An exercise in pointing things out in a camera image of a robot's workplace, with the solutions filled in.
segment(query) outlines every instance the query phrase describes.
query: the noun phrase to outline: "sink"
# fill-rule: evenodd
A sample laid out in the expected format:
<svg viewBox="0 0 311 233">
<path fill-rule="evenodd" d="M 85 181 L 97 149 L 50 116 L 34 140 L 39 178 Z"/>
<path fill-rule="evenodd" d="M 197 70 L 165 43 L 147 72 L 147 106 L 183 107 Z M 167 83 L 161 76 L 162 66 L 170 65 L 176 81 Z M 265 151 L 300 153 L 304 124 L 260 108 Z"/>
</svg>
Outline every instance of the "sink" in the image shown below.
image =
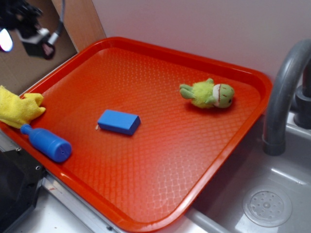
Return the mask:
<svg viewBox="0 0 311 233">
<path fill-rule="evenodd" d="M 262 131 L 260 118 L 192 207 L 232 233 L 308 233 L 311 132 L 287 124 L 285 153 L 269 156 Z"/>
</svg>

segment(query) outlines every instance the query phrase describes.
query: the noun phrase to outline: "sink drain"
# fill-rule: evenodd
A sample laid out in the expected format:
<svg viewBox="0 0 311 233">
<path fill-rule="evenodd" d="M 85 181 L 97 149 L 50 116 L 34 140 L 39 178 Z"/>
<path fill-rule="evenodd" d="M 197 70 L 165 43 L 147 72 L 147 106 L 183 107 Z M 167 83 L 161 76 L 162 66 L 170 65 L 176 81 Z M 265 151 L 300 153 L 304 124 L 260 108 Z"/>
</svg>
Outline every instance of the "sink drain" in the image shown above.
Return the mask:
<svg viewBox="0 0 311 233">
<path fill-rule="evenodd" d="M 246 216 L 257 225 L 276 227 L 289 219 L 292 203 L 282 190 L 263 185 L 247 192 L 243 209 Z"/>
</svg>

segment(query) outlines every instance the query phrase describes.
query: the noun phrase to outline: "faucet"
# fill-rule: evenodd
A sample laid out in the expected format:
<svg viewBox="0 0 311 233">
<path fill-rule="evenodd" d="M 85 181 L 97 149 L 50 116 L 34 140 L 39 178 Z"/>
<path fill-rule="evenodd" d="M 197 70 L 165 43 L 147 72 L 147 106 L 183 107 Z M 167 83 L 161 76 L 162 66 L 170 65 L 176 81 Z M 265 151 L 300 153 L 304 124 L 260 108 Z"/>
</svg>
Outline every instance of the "faucet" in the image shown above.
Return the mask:
<svg viewBox="0 0 311 233">
<path fill-rule="evenodd" d="M 301 75 L 302 85 L 296 88 Z M 277 73 L 263 126 L 266 154 L 280 155 L 285 151 L 285 129 L 292 100 L 298 108 L 295 124 L 311 129 L 311 39 L 296 43 Z"/>
</svg>

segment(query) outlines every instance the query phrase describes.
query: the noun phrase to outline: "bottle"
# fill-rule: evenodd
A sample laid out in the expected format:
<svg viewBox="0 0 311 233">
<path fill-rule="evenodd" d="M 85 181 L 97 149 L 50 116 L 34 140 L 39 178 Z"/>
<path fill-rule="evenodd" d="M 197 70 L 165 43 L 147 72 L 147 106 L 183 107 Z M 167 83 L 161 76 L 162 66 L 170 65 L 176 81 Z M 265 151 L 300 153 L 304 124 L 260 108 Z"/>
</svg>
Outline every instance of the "bottle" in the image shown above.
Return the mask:
<svg viewBox="0 0 311 233">
<path fill-rule="evenodd" d="M 55 162 L 67 160 L 71 154 L 71 144 L 65 139 L 42 128 L 33 129 L 30 125 L 21 126 L 22 134 L 29 136 L 29 141 L 34 148 L 41 151 Z"/>
</svg>

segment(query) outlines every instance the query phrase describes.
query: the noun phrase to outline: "plush toy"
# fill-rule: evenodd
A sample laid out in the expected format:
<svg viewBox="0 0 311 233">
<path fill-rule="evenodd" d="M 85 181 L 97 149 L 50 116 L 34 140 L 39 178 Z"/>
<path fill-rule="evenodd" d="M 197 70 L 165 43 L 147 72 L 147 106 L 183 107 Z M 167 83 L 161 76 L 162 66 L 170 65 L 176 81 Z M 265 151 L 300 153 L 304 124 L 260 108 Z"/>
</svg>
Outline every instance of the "plush toy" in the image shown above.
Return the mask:
<svg viewBox="0 0 311 233">
<path fill-rule="evenodd" d="M 199 108 L 227 108 L 232 104 L 234 89 L 227 84 L 214 84 L 209 78 L 205 82 L 194 83 L 193 86 L 180 85 L 180 94 Z"/>
</svg>

